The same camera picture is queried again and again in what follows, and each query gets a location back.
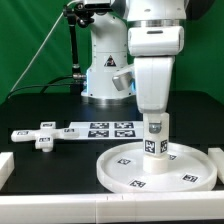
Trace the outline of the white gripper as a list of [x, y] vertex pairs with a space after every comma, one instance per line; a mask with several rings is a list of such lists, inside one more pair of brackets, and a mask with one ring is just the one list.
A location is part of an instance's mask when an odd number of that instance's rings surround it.
[[172, 56], [134, 59], [136, 101], [141, 113], [165, 112], [174, 61]]

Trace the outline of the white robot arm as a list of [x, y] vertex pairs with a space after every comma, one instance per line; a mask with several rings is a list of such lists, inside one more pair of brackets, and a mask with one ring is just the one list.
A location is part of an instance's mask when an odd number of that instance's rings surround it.
[[82, 0], [92, 63], [82, 97], [100, 104], [134, 97], [142, 114], [166, 110], [175, 56], [184, 46], [189, 0]]

